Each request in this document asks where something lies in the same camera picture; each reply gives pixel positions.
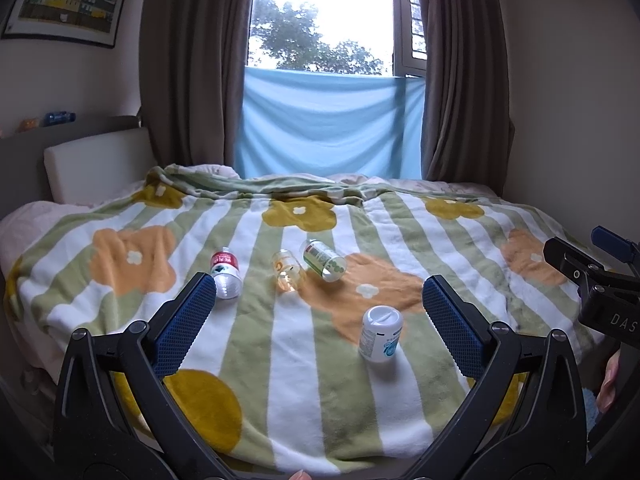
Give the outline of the person's right hand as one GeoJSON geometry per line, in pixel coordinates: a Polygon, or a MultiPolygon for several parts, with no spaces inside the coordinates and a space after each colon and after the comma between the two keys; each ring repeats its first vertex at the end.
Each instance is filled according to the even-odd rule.
{"type": "Polygon", "coordinates": [[[606,413],[616,398],[616,378],[620,369],[620,350],[617,350],[606,364],[604,379],[597,395],[596,404],[601,414],[606,413]]]}

